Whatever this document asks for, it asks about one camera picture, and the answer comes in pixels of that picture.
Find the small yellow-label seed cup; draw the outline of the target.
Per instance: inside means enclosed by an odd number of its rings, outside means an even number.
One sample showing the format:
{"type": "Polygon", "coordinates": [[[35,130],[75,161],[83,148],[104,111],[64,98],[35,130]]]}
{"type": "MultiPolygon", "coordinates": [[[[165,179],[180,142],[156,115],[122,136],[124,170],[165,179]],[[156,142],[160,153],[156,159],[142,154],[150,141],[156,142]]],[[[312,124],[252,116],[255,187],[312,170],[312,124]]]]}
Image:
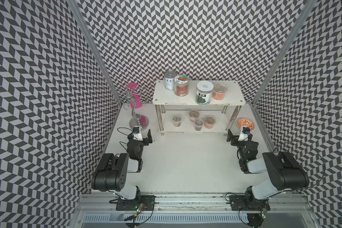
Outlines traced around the small yellow-label seed cup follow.
{"type": "Polygon", "coordinates": [[[173,116],[173,125],[175,127],[180,127],[182,123],[182,117],[180,115],[174,115],[173,116]]]}

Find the small black-red seed cup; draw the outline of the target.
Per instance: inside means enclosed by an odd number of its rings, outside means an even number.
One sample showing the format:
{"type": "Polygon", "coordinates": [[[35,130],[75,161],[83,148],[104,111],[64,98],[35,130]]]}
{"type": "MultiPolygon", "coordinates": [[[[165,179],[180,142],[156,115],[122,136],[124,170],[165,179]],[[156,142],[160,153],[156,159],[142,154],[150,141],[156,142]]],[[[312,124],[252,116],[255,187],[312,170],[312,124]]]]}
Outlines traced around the small black-red seed cup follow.
{"type": "Polygon", "coordinates": [[[194,129],[196,131],[202,130],[202,127],[204,126],[204,121],[202,118],[196,118],[193,123],[194,123],[194,129]]]}

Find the large orange seed tub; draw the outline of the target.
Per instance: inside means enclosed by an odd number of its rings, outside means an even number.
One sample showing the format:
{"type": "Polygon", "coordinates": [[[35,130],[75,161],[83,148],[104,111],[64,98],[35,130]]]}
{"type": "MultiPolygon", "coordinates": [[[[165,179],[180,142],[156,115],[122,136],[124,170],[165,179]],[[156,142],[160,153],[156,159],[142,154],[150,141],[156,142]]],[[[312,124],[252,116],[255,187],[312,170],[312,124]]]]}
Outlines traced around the large orange seed tub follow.
{"type": "Polygon", "coordinates": [[[227,91],[228,91],[227,86],[223,84],[216,84],[214,85],[212,97],[215,100],[223,100],[227,91]]]}

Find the tomato-lid seed jar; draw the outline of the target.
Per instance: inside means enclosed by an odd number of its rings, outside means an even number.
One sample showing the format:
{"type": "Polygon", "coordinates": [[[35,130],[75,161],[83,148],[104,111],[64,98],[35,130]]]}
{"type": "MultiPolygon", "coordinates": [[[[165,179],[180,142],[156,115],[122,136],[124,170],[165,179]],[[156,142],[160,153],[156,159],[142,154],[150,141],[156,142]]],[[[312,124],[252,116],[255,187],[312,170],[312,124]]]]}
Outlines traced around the tomato-lid seed jar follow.
{"type": "Polygon", "coordinates": [[[184,97],[189,93],[189,78],[185,75],[177,75],[174,78],[174,93],[179,97],[184,97]]]}

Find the silver pull-tab tin can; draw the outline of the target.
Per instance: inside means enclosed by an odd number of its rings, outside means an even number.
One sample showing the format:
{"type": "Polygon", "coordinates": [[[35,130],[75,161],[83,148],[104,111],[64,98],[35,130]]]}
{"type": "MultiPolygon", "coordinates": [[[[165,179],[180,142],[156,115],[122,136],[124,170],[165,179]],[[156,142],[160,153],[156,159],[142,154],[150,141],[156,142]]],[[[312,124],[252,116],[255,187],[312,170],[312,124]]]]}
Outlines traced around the silver pull-tab tin can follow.
{"type": "Polygon", "coordinates": [[[174,90],[174,79],[177,75],[174,70],[168,70],[164,73],[165,88],[167,90],[174,90]]]}

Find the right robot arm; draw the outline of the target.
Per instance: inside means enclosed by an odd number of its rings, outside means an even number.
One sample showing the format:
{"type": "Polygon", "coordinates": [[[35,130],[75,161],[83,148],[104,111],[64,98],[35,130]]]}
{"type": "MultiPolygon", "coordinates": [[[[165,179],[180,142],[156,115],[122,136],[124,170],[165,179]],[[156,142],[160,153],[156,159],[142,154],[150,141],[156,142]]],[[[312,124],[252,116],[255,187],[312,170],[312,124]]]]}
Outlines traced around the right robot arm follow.
{"type": "Polygon", "coordinates": [[[237,148],[238,164],[244,174],[268,174],[267,179],[246,189],[246,204],[265,203],[269,198],[284,191],[309,186],[307,172],[289,152],[267,152],[257,158],[259,143],[253,141],[252,137],[248,127],[243,127],[238,136],[231,130],[228,130],[227,134],[227,142],[237,148]]]}

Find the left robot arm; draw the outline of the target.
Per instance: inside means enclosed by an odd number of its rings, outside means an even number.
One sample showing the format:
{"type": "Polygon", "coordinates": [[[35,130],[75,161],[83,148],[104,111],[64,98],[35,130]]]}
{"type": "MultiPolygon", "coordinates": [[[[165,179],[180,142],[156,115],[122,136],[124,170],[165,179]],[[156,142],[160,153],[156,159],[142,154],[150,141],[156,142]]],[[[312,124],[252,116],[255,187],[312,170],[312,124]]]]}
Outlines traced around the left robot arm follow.
{"type": "Polygon", "coordinates": [[[122,200],[140,202],[139,187],[126,181],[127,174],[140,173],[143,168],[143,149],[153,143],[149,130],[143,138],[138,127],[127,136],[126,153],[104,154],[93,174],[91,187],[100,192],[110,192],[122,200]]]}

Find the white two-tier shelf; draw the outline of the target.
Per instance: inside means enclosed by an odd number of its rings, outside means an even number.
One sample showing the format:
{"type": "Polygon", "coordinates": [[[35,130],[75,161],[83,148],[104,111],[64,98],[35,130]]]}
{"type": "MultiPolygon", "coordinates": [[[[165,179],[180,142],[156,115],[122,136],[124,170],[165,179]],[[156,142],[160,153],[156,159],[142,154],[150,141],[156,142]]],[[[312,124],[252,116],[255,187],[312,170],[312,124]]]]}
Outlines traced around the white two-tier shelf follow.
{"type": "Polygon", "coordinates": [[[213,84],[223,84],[228,87],[223,100],[215,100],[211,97],[208,105],[196,103],[197,80],[189,82],[189,93],[184,97],[175,95],[172,90],[165,88],[165,81],[158,80],[155,84],[153,104],[156,108],[159,132],[166,133],[200,133],[200,134],[227,134],[238,114],[246,104],[241,88],[237,81],[211,81],[213,84]],[[200,118],[204,120],[207,116],[213,116],[216,123],[212,129],[202,127],[201,131],[194,129],[194,123],[189,120],[189,111],[198,110],[200,118]],[[180,127],[173,125],[173,116],[180,115],[182,123],[180,127]]]}

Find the small orange back seed cup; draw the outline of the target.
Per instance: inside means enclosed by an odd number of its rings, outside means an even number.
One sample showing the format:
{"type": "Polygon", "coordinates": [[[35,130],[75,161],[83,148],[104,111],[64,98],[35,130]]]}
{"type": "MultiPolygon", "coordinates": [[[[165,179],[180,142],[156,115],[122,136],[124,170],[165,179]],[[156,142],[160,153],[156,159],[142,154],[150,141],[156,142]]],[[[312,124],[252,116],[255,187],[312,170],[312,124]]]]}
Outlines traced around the small orange back seed cup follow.
{"type": "Polygon", "coordinates": [[[198,110],[190,110],[189,111],[189,120],[194,122],[197,118],[200,117],[200,113],[198,110]]]}

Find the clear wine glass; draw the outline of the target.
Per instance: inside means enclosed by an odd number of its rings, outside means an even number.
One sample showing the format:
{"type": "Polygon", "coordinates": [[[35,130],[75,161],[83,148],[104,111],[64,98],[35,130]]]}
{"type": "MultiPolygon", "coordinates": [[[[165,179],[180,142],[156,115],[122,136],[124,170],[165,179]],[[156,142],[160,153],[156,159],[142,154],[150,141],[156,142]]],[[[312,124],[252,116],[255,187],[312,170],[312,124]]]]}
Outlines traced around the clear wine glass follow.
{"type": "Polygon", "coordinates": [[[127,91],[124,95],[125,102],[123,104],[123,109],[125,110],[131,110],[132,109],[132,92],[127,91]]]}

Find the pink plastic wine glass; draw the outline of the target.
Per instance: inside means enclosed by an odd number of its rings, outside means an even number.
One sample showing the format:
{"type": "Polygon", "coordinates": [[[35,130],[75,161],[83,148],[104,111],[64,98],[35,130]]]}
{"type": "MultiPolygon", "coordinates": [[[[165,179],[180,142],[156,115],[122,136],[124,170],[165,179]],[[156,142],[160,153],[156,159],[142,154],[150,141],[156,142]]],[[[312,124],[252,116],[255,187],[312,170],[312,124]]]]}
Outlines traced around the pink plastic wine glass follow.
{"type": "Polygon", "coordinates": [[[131,98],[134,99],[134,102],[129,101],[130,108],[133,108],[133,107],[135,109],[141,108],[142,107],[141,95],[140,95],[141,87],[137,83],[130,83],[126,87],[132,94],[131,98]]]}

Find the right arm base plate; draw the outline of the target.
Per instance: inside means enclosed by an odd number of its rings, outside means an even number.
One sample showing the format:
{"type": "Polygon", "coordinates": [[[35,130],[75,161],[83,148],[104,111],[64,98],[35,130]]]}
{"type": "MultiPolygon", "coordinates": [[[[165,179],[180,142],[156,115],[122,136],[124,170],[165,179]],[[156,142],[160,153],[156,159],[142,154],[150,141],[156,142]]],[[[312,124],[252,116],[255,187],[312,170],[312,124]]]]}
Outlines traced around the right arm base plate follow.
{"type": "Polygon", "coordinates": [[[230,195],[228,196],[232,211],[261,211],[266,209],[270,211],[268,200],[247,199],[245,196],[230,195]]]}

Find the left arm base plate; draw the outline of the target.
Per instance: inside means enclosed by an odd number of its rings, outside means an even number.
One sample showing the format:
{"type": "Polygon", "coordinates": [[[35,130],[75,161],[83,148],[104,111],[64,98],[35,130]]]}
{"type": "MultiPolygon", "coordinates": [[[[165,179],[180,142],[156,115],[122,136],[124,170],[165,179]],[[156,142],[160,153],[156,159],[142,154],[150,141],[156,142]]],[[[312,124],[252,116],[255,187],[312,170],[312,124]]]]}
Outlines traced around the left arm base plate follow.
{"type": "Polygon", "coordinates": [[[155,195],[141,195],[139,199],[125,200],[119,199],[116,204],[117,211],[135,211],[136,207],[140,208],[142,202],[145,203],[145,211],[153,211],[155,195]]]}

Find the aluminium front rail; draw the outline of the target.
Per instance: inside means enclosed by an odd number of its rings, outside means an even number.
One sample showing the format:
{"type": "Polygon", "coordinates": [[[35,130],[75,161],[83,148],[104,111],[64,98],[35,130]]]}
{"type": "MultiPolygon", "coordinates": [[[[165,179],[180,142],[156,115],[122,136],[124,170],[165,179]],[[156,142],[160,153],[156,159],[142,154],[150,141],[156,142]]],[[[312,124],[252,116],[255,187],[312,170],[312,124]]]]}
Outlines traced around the aluminium front rail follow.
{"type": "Polygon", "coordinates": [[[153,211],[145,211],[145,203],[135,211],[117,211],[117,196],[94,192],[80,197],[74,211],[79,227],[85,222],[122,222],[139,213],[135,222],[153,223],[241,223],[281,215],[297,218],[307,227],[318,225],[307,199],[301,194],[279,194],[268,199],[271,210],[232,211],[228,196],[243,196],[241,193],[146,193],[155,195],[153,211]]]}

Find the left corner aluminium post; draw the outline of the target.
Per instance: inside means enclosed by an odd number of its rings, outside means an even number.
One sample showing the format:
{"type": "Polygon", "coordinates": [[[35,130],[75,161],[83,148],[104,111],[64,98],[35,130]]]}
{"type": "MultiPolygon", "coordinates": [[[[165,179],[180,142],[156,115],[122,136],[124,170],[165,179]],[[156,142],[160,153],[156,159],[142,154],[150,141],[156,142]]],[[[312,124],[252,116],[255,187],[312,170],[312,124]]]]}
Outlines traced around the left corner aluminium post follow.
{"type": "Polygon", "coordinates": [[[122,102],[122,100],[120,99],[117,91],[116,91],[116,88],[112,82],[112,79],[110,77],[110,74],[105,66],[105,63],[100,55],[100,52],[95,44],[95,41],[88,29],[88,26],[85,22],[85,19],[84,17],[82,16],[82,13],[78,7],[78,2],[77,1],[73,1],[73,0],[68,0],[66,1],[67,4],[68,4],[68,7],[69,9],[71,10],[72,14],[73,14],[73,18],[74,20],[76,21],[76,23],[78,24],[78,27],[80,28],[84,38],[85,38],[85,41],[87,42],[88,44],[88,47],[89,49],[91,50],[94,58],[95,58],[95,61],[97,62],[100,70],[102,71],[103,73],[103,76],[107,82],[107,84],[109,85],[110,87],[110,90],[117,102],[117,104],[120,104],[122,102]]]}

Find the corner aluminium post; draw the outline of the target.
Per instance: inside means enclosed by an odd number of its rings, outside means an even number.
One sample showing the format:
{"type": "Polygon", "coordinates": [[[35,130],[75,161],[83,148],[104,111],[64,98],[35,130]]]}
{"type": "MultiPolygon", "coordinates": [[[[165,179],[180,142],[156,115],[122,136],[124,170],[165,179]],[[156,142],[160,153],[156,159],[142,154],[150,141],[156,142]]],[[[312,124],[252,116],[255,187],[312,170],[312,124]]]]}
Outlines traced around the corner aluminium post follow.
{"type": "Polygon", "coordinates": [[[253,100],[251,102],[252,105],[256,105],[259,102],[259,100],[262,98],[262,96],[265,93],[268,85],[270,84],[273,76],[275,75],[280,64],[284,60],[285,55],[289,51],[290,47],[292,46],[294,40],[298,36],[300,30],[302,29],[303,25],[307,21],[307,18],[309,17],[310,13],[313,11],[317,2],[318,2],[317,0],[307,1],[306,4],[304,5],[304,7],[303,7],[301,13],[299,14],[296,22],[292,26],[292,29],[291,29],[290,33],[288,34],[286,41],[282,45],[281,50],[277,54],[269,72],[267,73],[267,76],[265,77],[262,85],[260,86],[255,97],[253,98],[253,100]]]}
{"type": "Polygon", "coordinates": [[[69,9],[71,10],[72,14],[73,14],[73,18],[74,20],[76,21],[76,23],[78,24],[78,27],[80,28],[84,38],[85,38],[85,41],[87,42],[88,44],[88,47],[89,49],[91,50],[94,58],[95,58],[95,61],[97,62],[100,70],[102,71],[103,73],[103,76],[107,82],[107,84],[109,85],[110,87],[110,90],[117,102],[117,104],[120,104],[122,102],[122,100],[120,99],[117,91],[116,91],[116,88],[112,82],[112,79],[110,77],[110,74],[105,66],[105,63],[100,55],[100,52],[95,44],[95,41],[88,29],[88,26],[85,22],[85,19],[84,17],[82,16],[82,13],[78,7],[78,2],[77,1],[73,1],[73,0],[68,0],[66,1],[67,4],[68,4],[68,7],[69,9]]]}

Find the right corner aluminium post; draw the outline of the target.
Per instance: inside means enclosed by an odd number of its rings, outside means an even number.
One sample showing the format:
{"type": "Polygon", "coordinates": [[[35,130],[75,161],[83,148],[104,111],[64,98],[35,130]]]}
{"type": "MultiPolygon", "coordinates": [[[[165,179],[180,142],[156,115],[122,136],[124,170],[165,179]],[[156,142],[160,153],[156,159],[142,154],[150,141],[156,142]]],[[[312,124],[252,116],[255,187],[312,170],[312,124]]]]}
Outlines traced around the right corner aluminium post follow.
{"type": "Polygon", "coordinates": [[[303,7],[301,13],[299,14],[296,22],[292,26],[292,29],[291,29],[290,33],[288,34],[286,41],[282,45],[281,50],[277,54],[269,72],[267,73],[267,76],[265,77],[262,85],[260,86],[255,97],[253,98],[253,100],[251,102],[252,105],[256,105],[259,102],[259,100],[262,98],[262,96],[265,93],[268,85],[270,84],[273,76],[275,75],[280,64],[284,60],[285,55],[289,51],[290,47],[292,46],[294,40],[298,36],[300,30],[302,29],[303,25],[307,21],[307,18],[309,17],[310,13],[313,11],[317,2],[318,2],[317,0],[307,1],[306,4],[304,5],[304,7],[303,7]]]}

